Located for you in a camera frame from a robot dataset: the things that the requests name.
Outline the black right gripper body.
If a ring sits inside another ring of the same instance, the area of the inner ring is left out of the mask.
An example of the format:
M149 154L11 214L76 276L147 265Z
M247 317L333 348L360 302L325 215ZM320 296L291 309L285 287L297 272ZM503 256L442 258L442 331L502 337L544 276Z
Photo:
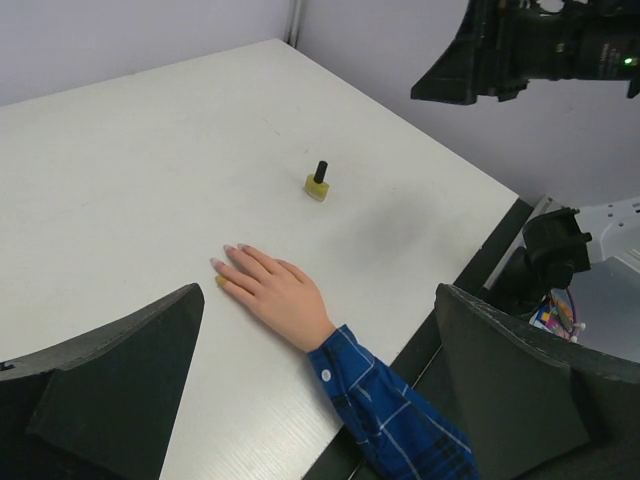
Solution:
M505 102L532 80L572 79L584 15L579 1L562 1L557 11L541 1L471 1L469 101L487 96Z

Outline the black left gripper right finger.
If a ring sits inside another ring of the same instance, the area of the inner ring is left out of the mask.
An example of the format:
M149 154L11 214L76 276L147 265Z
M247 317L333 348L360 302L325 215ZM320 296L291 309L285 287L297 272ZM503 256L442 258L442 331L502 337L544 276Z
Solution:
M639 365L486 304L445 348L483 479L636 479Z

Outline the person's hand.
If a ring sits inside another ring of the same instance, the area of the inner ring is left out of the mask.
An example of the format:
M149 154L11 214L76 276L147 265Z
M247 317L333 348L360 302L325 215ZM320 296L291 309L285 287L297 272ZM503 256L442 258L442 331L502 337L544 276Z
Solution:
M303 352L318 349L336 330L320 290L296 266L239 244L212 258L216 283L264 325Z

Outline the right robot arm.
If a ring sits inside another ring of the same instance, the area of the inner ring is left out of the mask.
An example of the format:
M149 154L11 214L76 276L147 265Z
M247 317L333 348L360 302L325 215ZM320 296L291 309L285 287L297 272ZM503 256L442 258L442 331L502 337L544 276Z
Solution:
M639 5L472 1L415 100L477 106L472 160L528 198L487 299L514 315L639 244Z

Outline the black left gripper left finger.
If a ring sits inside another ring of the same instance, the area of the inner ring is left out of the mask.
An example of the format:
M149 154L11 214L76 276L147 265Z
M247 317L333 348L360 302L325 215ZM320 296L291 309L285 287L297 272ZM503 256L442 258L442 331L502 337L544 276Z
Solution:
M2 362L2 478L159 478L203 313L190 284Z

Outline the yellow nail polish bottle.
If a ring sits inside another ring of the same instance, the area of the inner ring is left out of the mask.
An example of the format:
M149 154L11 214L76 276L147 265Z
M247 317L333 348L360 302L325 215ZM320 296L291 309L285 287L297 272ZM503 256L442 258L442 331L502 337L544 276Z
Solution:
M303 189L312 199L323 202L329 192L329 184L326 182L318 183L315 181L315 175L309 174L305 179Z

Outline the blue plaid sleeve forearm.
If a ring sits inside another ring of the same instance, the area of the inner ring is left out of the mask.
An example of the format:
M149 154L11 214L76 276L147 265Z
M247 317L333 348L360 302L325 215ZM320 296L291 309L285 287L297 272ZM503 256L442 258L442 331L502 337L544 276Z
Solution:
M308 354L334 410L385 479L477 479L466 436L343 325Z

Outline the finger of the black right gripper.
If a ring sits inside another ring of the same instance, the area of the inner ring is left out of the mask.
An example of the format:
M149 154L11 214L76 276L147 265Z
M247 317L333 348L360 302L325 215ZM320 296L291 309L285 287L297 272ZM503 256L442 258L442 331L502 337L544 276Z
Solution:
M434 65L412 86L412 100L453 105L477 102L483 35L459 33Z

